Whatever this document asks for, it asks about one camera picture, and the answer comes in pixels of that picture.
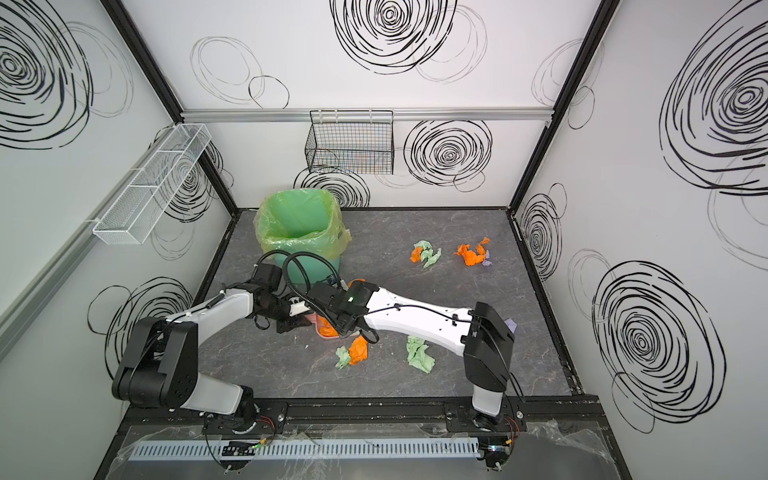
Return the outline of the yellow-green bin liner bag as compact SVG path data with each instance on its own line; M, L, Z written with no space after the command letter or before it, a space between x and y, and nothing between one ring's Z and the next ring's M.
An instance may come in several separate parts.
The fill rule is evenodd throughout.
M331 260L352 240L337 198L322 189L291 189L267 197L253 221L264 251L307 251Z

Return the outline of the purple paper scrap right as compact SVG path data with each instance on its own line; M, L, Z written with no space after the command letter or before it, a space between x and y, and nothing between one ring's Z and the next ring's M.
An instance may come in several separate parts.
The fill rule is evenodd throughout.
M511 318L507 319L505 321L505 324L507 325L508 329L510 330L510 332L512 334L516 333L516 330L518 328L518 324L513 319L511 319Z

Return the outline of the orange paper scrap near bin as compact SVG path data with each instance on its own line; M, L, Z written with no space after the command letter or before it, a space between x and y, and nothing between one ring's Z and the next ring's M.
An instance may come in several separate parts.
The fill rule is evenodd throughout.
M316 319L316 332L323 338L332 339L338 337L338 332L333 328L330 322L324 317Z

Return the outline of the green paper scrap front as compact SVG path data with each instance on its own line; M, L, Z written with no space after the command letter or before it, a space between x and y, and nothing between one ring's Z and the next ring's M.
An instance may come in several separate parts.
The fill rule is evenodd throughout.
M428 345L426 342L415 336L407 338L407 363L425 374L429 374L435 365L433 357L427 354Z

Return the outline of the pink plastic dustpan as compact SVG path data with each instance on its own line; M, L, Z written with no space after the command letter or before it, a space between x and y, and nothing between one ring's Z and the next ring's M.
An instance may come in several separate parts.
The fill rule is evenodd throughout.
M317 335L321 338L336 339L338 337L338 332L325 317L317 313L310 313L306 315L306 319L314 326Z

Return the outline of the small green scrap centre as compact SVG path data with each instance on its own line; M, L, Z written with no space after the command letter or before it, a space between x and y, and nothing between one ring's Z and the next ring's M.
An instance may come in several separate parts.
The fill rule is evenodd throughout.
M351 355L347 348L339 347L336 349L335 353L337 355L337 362L335 364L336 369L341 370L351 363Z

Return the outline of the green trash bin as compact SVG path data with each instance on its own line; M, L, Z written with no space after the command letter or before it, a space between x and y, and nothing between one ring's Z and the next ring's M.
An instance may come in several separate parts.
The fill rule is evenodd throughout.
M275 255L274 260L278 265L282 265L288 255L293 254L284 250L276 250L278 253ZM292 283L296 286L302 286L305 280L314 284L318 281L322 281L332 275L333 271L339 269L340 259L328 260L321 255L310 252L310 257L304 254L307 251L297 251L302 255L297 257L294 261L288 265L284 271Z

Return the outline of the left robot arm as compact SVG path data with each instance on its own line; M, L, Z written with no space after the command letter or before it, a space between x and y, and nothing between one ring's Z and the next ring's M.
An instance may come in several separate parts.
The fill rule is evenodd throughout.
M212 299L166 317L138 320L113 374L112 395L135 407L185 409L253 421L258 407L253 391L199 372L198 348L228 325L252 319L260 330L278 333L308 326L304 313L281 284L288 279L271 257L288 256L284 250L263 254L251 277L224 288Z

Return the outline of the orange paper scrap far right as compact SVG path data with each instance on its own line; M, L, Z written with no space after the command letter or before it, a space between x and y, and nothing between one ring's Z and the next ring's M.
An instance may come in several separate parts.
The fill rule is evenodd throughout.
M467 267L482 265L490 266L490 252L486 245L490 242L488 237L484 237L474 248L470 244L461 244L457 247L455 255L460 257Z

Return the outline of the orange paper scrap centre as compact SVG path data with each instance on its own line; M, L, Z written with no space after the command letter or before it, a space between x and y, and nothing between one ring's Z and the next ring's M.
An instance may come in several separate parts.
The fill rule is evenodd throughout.
M358 336L348 349L350 365L358 364L368 358L369 343L363 336Z

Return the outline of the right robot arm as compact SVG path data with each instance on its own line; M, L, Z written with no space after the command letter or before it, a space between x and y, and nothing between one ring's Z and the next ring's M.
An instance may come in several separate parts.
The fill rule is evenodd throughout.
M291 265L300 272L305 289L286 278L288 288L337 334L357 332L376 343L381 331L391 331L443 347L463 359L465 376L473 386L471 409L477 425L488 428L515 414L507 394L514 382L510 361L515 334L492 306L432 305L365 281L343 288L333 265L310 252L287 254L282 267Z

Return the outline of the green orange scrap middle back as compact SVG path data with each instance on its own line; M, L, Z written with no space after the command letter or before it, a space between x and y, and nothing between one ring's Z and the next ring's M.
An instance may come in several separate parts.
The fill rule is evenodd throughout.
M427 240L421 240L413 245L410 254L410 261L414 264L421 264L423 269L427 269L437 263L442 256L442 249L435 249Z

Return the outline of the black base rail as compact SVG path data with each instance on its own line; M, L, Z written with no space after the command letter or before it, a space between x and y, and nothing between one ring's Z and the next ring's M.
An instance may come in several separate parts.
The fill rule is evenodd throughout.
M452 433L528 430L532 423L550 420L595 422L606 416L595 396L534 396L521 401L504 398L500 413L477 412L465 397L267 398L247 397L232 413L202 407L135 408L131 406L118 427L207 426L215 434L233 432L281 433L290 426L356 424L436 424Z

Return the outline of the white mesh wall shelf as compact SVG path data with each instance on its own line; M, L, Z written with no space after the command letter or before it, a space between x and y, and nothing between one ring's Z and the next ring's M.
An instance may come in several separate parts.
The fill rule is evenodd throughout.
M212 200L198 162L211 142L203 124L177 124L155 140L92 233L107 245L142 244L164 217L192 223Z

